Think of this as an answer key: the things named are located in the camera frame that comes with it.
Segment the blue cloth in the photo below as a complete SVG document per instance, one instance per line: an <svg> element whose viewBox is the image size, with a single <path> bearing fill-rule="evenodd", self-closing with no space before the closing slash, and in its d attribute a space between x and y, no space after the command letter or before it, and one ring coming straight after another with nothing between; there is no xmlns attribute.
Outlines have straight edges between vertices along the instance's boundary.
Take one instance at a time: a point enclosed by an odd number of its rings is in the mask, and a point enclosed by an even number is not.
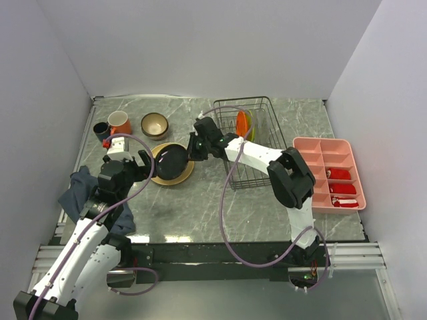
<svg viewBox="0 0 427 320"><path fill-rule="evenodd" d="M92 176L87 166L81 166L79 171L70 175L70 186L58 199L59 204L68 218L74 223L79 220L86 201L92 189L97 186L97 178ZM129 235L136 231L134 216L127 203L123 204L123 212L111 229L112 233Z"/></svg>

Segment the dark blue mug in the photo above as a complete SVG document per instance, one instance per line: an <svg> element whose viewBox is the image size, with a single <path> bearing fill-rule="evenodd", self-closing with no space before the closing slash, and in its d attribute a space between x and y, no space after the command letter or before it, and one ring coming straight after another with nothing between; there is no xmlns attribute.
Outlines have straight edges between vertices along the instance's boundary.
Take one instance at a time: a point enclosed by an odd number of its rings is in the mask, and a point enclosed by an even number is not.
<svg viewBox="0 0 427 320"><path fill-rule="evenodd" d="M111 127L106 122L98 122L93 126L93 132L97 139L102 143L111 134Z"/></svg>

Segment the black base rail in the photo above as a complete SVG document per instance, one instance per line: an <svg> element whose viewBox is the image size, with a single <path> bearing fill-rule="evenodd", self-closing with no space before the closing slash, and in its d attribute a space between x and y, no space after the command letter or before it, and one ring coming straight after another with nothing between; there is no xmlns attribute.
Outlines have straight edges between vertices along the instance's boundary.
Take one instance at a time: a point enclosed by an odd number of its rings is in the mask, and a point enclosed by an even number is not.
<svg viewBox="0 0 427 320"><path fill-rule="evenodd" d="M150 268L161 281L288 281L292 268L321 272L325 266L330 266L330 258L318 241L306 251L294 247L286 257L265 268L243 265L224 243L133 243L113 269Z"/></svg>

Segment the green plate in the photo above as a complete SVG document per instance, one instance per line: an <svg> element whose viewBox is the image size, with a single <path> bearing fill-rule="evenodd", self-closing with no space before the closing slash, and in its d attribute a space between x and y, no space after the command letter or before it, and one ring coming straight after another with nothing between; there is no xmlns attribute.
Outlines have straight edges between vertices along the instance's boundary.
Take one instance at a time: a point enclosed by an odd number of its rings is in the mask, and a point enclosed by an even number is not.
<svg viewBox="0 0 427 320"><path fill-rule="evenodd" d="M250 114L250 125L251 125L251 133L249 134L248 140L251 142L255 142L256 140L256 128L258 126L258 119L255 111L249 110Z"/></svg>

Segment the orange plate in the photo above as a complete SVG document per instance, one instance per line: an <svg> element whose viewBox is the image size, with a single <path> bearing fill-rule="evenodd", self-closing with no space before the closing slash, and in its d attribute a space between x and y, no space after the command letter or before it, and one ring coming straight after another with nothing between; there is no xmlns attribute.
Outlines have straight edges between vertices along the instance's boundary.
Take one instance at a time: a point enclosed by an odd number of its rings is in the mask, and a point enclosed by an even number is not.
<svg viewBox="0 0 427 320"><path fill-rule="evenodd" d="M239 111L236 116L236 134L244 137L252 125L252 115L249 111Z"/></svg>

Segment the clear glass plate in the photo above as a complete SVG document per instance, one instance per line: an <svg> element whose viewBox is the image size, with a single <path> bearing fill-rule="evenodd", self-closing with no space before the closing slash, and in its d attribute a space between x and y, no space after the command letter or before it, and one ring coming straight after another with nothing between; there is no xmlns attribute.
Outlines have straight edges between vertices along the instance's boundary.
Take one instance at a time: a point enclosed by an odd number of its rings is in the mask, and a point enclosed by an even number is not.
<svg viewBox="0 0 427 320"><path fill-rule="evenodd" d="M268 141L268 120L266 112L263 109L257 111L258 120L258 143L265 145Z"/></svg>

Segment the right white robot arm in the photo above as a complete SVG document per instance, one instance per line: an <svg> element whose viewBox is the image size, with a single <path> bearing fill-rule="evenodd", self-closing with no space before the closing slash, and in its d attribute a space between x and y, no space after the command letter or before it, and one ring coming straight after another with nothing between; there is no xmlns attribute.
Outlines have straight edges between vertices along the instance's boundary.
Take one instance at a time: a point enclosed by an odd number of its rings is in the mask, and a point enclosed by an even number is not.
<svg viewBox="0 0 427 320"><path fill-rule="evenodd" d="M300 152L289 147L272 149L245 140L234 133L223 134L211 117L197 119L195 132L190 133L189 158L194 161L208 159L208 155L232 164L224 183L220 199L220 232L229 252L244 265L269 267L291 255L298 265L308 265L324 236L314 226L312 201L316 178ZM224 196L232 174L238 165L246 165L266 174L274 195L288 213L291 227L291 244L285 253L271 262L254 264L244 261L232 249L224 231Z"/></svg>

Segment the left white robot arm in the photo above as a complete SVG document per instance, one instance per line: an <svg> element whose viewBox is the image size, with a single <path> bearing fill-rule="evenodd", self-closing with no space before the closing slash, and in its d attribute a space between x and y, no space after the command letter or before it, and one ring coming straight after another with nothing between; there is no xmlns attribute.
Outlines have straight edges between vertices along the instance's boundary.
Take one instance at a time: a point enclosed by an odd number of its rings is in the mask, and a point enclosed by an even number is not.
<svg viewBox="0 0 427 320"><path fill-rule="evenodd" d="M77 302L98 279L116 267L136 271L131 241L111 229L132 199L135 182L148 183L155 172L151 151L138 152L143 165L128 155L121 160L103 157L97 185L91 190L70 237L57 260L30 292L13 301L18 319L77 319Z"/></svg>

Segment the red white striped item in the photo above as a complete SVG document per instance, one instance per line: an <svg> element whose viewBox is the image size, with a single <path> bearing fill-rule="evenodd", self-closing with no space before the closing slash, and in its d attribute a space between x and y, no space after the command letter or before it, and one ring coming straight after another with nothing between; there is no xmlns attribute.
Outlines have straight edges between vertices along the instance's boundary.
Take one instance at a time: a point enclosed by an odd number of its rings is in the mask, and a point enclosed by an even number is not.
<svg viewBox="0 0 427 320"><path fill-rule="evenodd" d="M359 203L357 200L347 197L331 197L331 202L334 207L341 208L357 208Z"/></svg>

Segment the beige plate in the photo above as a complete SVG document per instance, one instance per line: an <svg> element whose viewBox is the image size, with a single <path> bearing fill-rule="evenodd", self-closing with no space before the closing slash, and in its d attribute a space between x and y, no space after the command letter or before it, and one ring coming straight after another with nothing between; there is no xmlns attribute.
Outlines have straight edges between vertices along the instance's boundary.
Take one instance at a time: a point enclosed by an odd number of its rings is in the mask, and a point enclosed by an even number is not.
<svg viewBox="0 0 427 320"><path fill-rule="evenodd" d="M167 146L167 145L169 145L169 144L172 144L172 143L163 143L163 144L161 144L161 145L158 145L158 146L154 147L154 148L151 150L151 152L152 152L152 154L153 154L153 156L154 156L154 160L155 160L155 157L156 157L156 155L158 154L158 152L159 152L163 147L165 147L165 146ZM151 178L151 180L152 180L154 183L157 183L158 185L165 185L165 186L177 185L177 184L179 184L179 183L181 183L181 182L185 181L185 180L186 180L186 179L191 175L191 173L192 173L192 171L193 171L193 168L194 168L194 162L193 162L193 161L189 161L189 160L188 160L188 163L187 163L187 167L186 167L186 169L184 170L184 172L183 172L183 173L182 173L178 178L167 181L167 180L163 180L163 179L161 179L161 178L159 178L159 177L157 176L157 177L152 177L152 178Z"/></svg>

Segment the pink divided tray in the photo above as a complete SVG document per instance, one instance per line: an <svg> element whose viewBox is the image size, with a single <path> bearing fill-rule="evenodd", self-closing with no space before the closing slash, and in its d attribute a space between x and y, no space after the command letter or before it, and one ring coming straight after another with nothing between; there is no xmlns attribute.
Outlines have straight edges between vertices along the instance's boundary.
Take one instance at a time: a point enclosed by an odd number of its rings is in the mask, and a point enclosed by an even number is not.
<svg viewBox="0 0 427 320"><path fill-rule="evenodd" d="M344 139L296 137L293 146L301 153L316 179L313 212L349 215L366 208L349 142Z"/></svg>

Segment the red item in tray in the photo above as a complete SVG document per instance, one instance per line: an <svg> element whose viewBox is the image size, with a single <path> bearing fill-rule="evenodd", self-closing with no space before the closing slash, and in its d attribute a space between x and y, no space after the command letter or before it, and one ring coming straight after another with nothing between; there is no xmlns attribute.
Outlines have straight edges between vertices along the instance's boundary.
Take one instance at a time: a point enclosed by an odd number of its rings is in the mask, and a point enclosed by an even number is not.
<svg viewBox="0 0 427 320"><path fill-rule="evenodd" d="M328 179L335 179L335 180L351 180L352 179L352 176L348 170L339 169L339 168L327 168L326 177Z"/></svg>
<svg viewBox="0 0 427 320"><path fill-rule="evenodd" d="M330 193L333 193L333 194L345 194L345 195L357 194L356 188L352 184L330 183L329 190L330 190Z"/></svg>

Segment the black plate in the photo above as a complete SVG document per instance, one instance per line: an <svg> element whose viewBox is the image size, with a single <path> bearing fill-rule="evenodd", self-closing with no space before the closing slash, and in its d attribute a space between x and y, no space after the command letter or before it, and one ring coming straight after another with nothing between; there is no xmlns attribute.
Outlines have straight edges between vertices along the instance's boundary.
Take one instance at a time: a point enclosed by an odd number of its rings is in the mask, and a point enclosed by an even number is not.
<svg viewBox="0 0 427 320"><path fill-rule="evenodd" d="M163 147L155 157L157 176L163 180L178 178L188 163L187 149L177 143Z"/></svg>

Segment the orange mug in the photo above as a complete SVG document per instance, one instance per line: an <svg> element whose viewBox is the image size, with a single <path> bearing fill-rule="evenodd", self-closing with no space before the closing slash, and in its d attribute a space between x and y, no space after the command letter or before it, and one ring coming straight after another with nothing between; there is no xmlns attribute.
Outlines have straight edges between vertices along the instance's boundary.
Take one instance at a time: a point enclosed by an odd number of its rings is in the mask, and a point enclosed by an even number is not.
<svg viewBox="0 0 427 320"><path fill-rule="evenodd" d="M116 133L132 134L129 116L125 111L114 111L107 118L107 122L111 128L111 135Z"/></svg>

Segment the dark brown patterned bowl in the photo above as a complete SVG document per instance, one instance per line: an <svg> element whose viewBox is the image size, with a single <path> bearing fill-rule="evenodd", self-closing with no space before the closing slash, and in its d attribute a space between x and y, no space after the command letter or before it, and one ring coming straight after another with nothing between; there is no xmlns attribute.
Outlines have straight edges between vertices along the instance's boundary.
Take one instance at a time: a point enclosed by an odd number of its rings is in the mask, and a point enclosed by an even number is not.
<svg viewBox="0 0 427 320"><path fill-rule="evenodd" d="M169 130L169 122L160 113L148 113L141 120L142 133L151 140L162 140Z"/></svg>

